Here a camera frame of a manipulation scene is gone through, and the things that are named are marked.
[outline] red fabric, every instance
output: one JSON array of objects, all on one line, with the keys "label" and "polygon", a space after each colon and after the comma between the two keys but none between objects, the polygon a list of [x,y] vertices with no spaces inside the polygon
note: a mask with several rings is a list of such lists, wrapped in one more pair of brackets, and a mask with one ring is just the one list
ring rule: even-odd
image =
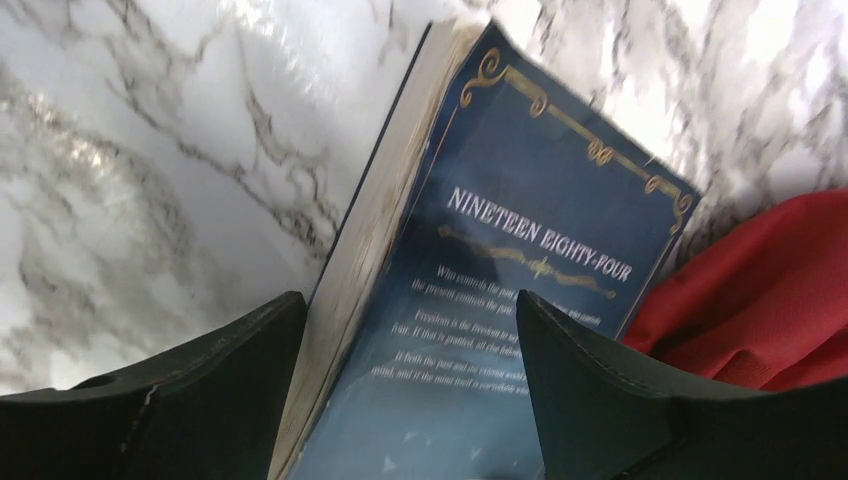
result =
[{"label": "red fabric", "polygon": [[848,374],[848,190],[736,228],[648,295],[624,343],[769,391]]}]

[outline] blue book cover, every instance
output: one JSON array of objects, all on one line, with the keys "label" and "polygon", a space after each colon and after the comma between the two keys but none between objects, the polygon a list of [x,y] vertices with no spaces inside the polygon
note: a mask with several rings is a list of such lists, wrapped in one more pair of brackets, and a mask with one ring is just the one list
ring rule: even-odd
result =
[{"label": "blue book cover", "polygon": [[517,292],[620,339],[698,198],[490,24],[289,478],[543,478]]}]

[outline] marble surface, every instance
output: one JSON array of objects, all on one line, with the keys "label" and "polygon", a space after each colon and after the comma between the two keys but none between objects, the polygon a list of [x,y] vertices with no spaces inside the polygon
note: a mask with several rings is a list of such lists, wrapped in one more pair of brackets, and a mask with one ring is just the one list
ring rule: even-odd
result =
[{"label": "marble surface", "polygon": [[[429,20],[497,0],[0,0],[0,394],[308,294]],[[543,0],[530,53],[705,193],[848,184],[839,0]]]}]

